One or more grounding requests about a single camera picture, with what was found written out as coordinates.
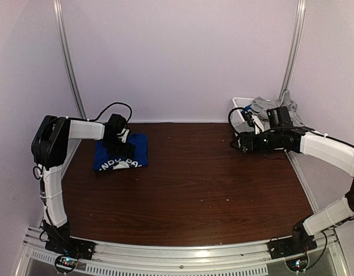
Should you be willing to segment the blue t-shirt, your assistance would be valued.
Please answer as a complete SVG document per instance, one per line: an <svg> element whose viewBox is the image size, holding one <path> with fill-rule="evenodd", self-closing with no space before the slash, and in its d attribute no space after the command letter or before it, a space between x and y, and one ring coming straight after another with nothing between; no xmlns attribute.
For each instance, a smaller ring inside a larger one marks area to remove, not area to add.
<svg viewBox="0 0 354 276"><path fill-rule="evenodd" d="M129 135L127 142L135 146L134 156L131 158L120 155L110 155L103 146L102 140L96 142L93 170L109 171L147 166L149 164L147 157L147 136L143 133L134 133Z"/></svg>

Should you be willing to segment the grey garment pile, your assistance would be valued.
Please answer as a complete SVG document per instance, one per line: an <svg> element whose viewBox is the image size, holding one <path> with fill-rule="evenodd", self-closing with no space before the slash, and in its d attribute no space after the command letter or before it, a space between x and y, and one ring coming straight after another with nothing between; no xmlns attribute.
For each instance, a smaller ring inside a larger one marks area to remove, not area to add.
<svg viewBox="0 0 354 276"><path fill-rule="evenodd" d="M239 108L241 112L241 121L243 122L243 114L245 113L244 107L250 105L251 113L256 115L262 124L264 130L270 127L279 126L292 126L292 127L304 127L305 124L301 117L297 114L297 103L291 99L290 91L284 92L283 96L278 99L268 100L262 97L256 98L242 98L234 97L233 105L235 108Z"/></svg>

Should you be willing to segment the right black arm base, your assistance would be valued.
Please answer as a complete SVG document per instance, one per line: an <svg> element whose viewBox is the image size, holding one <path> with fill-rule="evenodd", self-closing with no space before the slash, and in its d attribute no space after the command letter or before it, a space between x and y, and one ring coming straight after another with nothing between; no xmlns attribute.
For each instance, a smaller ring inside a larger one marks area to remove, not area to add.
<svg viewBox="0 0 354 276"><path fill-rule="evenodd" d="M279 259L314 250L317 248L317 243L313 235L307 234L303 224L297 223L290 237L273 237L267 243L267 247L271 259Z"/></svg>

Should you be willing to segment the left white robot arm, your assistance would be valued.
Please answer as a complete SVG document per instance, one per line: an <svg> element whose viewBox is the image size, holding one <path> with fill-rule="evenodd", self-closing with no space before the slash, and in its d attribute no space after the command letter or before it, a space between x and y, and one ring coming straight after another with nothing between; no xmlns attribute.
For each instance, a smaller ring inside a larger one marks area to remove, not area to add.
<svg viewBox="0 0 354 276"><path fill-rule="evenodd" d="M44 117L31 145L34 163L40 169L40 198L44 220L58 229L67 224L62 196L62 170L70 140L99 140L110 155L131 158L135 146L127 141L127 120L112 114L107 122L71 117Z"/></svg>

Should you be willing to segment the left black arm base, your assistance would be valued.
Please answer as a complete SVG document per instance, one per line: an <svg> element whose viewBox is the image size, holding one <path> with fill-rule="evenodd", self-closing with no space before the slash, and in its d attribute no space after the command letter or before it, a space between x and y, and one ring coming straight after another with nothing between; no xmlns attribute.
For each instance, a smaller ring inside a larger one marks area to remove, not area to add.
<svg viewBox="0 0 354 276"><path fill-rule="evenodd" d="M69 222L61 227L55 227L44 220L43 231L47 234L46 250L75 259L92 259L95 243L71 237Z"/></svg>

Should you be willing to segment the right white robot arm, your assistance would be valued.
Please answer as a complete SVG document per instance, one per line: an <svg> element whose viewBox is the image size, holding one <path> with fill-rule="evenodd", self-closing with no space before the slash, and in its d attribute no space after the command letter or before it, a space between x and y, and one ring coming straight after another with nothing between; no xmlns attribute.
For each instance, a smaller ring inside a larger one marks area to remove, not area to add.
<svg viewBox="0 0 354 276"><path fill-rule="evenodd" d="M294 226L287 247L291 253L299 254L310 244L310 237L354 219L354 145L306 126L295 126L285 106L268 109L267 116L269 129L235 130L230 147L241 152L284 150L311 156L353 178L349 191L342 198Z"/></svg>

